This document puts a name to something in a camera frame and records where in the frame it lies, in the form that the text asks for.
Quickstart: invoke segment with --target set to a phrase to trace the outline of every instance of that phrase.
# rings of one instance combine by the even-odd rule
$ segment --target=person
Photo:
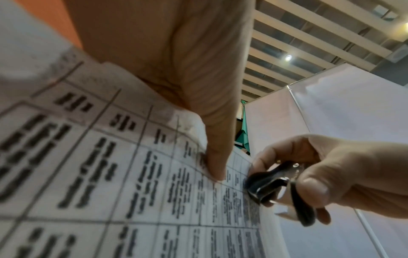
[[[115,63],[202,118],[207,167],[225,178],[251,40],[255,0],[16,0],[100,62]],[[300,136],[267,147],[250,173],[277,160],[310,162],[298,192],[330,220],[339,203],[408,217],[408,147]]]
[[[317,218],[324,224],[330,223],[324,207],[331,203],[408,218],[408,145],[296,136],[266,147],[249,175],[288,160],[312,164],[299,175],[296,190],[318,208]]]

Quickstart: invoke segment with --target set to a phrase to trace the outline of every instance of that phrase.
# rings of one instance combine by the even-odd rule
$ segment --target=paper
[[[10,13],[2,25],[24,16],[41,28],[10,2],[0,9]],[[74,48],[41,58],[32,46],[27,57],[7,48],[24,45],[24,33],[8,33],[16,36],[0,40],[0,63],[13,58],[0,66],[1,258],[265,257],[259,208],[243,191],[249,156],[235,149],[226,180],[212,181],[197,115]]]

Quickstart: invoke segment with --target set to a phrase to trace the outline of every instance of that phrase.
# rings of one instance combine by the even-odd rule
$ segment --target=light bulb
[[[289,62],[290,60],[292,60],[292,55],[287,55],[287,56],[285,57],[285,61],[286,61],[286,62]]]

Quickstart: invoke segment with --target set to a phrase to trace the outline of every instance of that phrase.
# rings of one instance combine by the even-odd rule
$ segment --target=green object
[[[245,149],[249,152],[249,141],[248,141],[248,130],[247,130],[247,118],[245,116],[245,106],[243,107],[243,112],[242,112],[242,128],[241,132],[239,133],[239,136],[235,141],[242,143],[245,147]]]

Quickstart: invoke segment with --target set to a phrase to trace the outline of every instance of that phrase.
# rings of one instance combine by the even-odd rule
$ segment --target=slatted ceiling
[[[258,95],[258,96],[265,96],[265,95],[268,94],[267,92],[264,92],[264,91],[255,89],[254,87],[247,86],[247,85],[245,85],[245,84],[242,85],[242,89],[243,89],[244,91],[248,91],[248,92],[250,92],[250,93],[254,93],[255,95]]]
[[[241,96],[247,101],[294,83],[295,79],[309,77],[313,75],[311,71],[332,68],[340,63],[338,60],[371,71],[392,54],[389,49],[397,47],[398,40],[408,39],[408,26],[403,24],[403,19],[408,18],[408,0],[264,0],[263,3],[261,11],[254,11],[256,30],[252,32],[245,70],[248,74],[244,76]],[[385,15],[392,10],[399,17],[392,22],[383,20],[372,13],[374,8],[378,12],[378,6],[384,8]],[[368,28],[368,33],[360,35]],[[292,61],[284,61],[287,54],[293,56]]]
[[[261,86],[264,86],[264,87],[266,87],[268,89],[271,89],[271,90],[274,90],[274,91],[279,90],[281,88],[280,86],[278,86],[276,84],[267,82],[265,80],[262,80],[261,78],[258,78],[258,77],[255,77],[255,76],[252,76],[252,75],[249,75],[249,74],[244,74],[244,79],[248,80],[250,82],[253,82],[255,84],[259,84]]]
[[[334,65],[332,63],[329,63],[319,57],[316,57],[314,55],[311,55],[303,50],[300,50],[294,46],[291,46],[289,44],[286,44],[280,40],[277,40],[273,37],[269,37],[268,35],[265,35],[263,33],[260,33],[259,31],[254,30],[252,32],[252,38],[257,39],[259,41],[262,41],[268,45],[274,46],[280,50],[283,50],[287,53],[290,53],[294,57],[300,57],[305,59],[306,61],[309,61],[315,65],[318,65],[322,68],[332,68]]]
[[[356,45],[359,45],[374,54],[377,54],[381,57],[387,57],[392,52],[382,46],[312,12],[300,5],[297,5],[289,0],[266,0],[267,2],[282,8],[285,11],[291,12],[292,14],[313,23],[327,31],[335,33],[337,36],[340,36]]]
[[[255,48],[250,48],[249,49],[249,55],[257,57],[259,59],[262,59],[263,61],[266,61],[268,63],[271,63],[273,65],[277,65],[279,67],[282,67],[288,71],[291,71],[295,74],[299,74],[303,77],[309,77],[311,75],[313,75],[313,73],[303,70],[302,68],[299,68],[297,66],[291,65],[289,62],[280,60],[276,57],[270,56],[262,51],[259,51]]]
[[[278,29],[280,31],[283,31],[295,38],[298,38],[310,45],[313,45],[315,47],[318,47],[326,52],[329,52],[335,56],[338,56],[342,59],[344,59],[347,62],[350,62],[354,65],[357,65],[358,67],[371,71],[372,69],[375,68],[374,64],[371,64],[370,62],[367,62],[361,58],[356,57],[355,55],[350,54],[349,52],[346,52],[340,48],[337,48],[323,40],[320,40],[310,34],[307,34],[306,32],[300,31],[296,29],[295,27],[290,26],[289,24],[283,23],[275,18],[272,18],[266,14],[261,13],[260,11],[255,10],[255,19],[265,23],[271,27],[274,27],[275,29]]]
[[[363,8],[353,4],[348,0],[320,0],[325,4],[330,5],[333,8],[359,20],[368,26],[379,30],[390,38],[398,41],[404,41],[407,39],[407,34],[397,34],[397,27],[399,26],[396,22],[385,21],[376,15],[364,10]]]
[[[254,64],[252,62],[247,62],[246,63],[246,68],[254,70],[254,71],[256,71],[258,73],[261,73],[261,74],[265,74],[265,75],[267,75],[269,77],[275,78],[275,79],[280,80],[282,82],[286,82],[287,84],[291,84],[291,83],[296,82],[296,80],[294,80],[292,78],[289,78],[287,76],[279,74],[279,73],[277,73],[275,71],[272,71],[272,70],[270,70],[268,68],[265,68],[265,67],[262,67],[260,65]]]

